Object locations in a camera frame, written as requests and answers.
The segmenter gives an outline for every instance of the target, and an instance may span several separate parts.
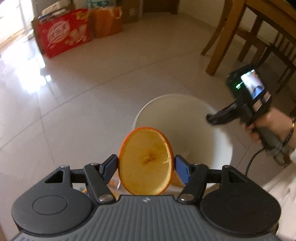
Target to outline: dried orange slice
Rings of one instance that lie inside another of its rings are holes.
[[[133,195],[159,195],[169,186],[174,155],[166,137],[158,130],[143,127],[124,140],[118,160],[122,185]]]

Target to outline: logo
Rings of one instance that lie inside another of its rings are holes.
[[[148,198],[148,197],[146,197],[146,198],[144,198],[142,201],[143,201],[143,202],[145,202],[145,203],[148,203],[148,202],[150,202],[150,201],[151,201],[151,199],[150,199],[150,198]]]
[[[47,34],[48,46],[61,42],[69,33],[70,25],[68,21],[59,21],[55,23]]]

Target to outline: bag handle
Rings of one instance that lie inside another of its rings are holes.
[[[117,7],[117,8],[119,9],[119,15],[118,16],[114,15],[115,8],[109,8],[110,14],[114,17],[114,19],[121,19],[122,9],[121,9],[121,7]]]

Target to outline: red gift bag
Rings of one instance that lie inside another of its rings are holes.
[[[91,40],[89,12],[87,9],[70,11],[53,21],[39,24],[38,31],[44,51],[51,58]]]

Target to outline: handheld controller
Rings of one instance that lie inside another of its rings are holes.
[[[227,76],[226,85],[235,101],[214,115],[208,114],[206,119],[210,124],[221,125],[240,118],[249,126],[268,112],[272,96],[252,64],[231,72]],[[278,164],[289,164],[289,160],[285,157],[290,149],[283,145],[276,134],[267,128],[256,127],[254,131],[259,133],[264,149]]]

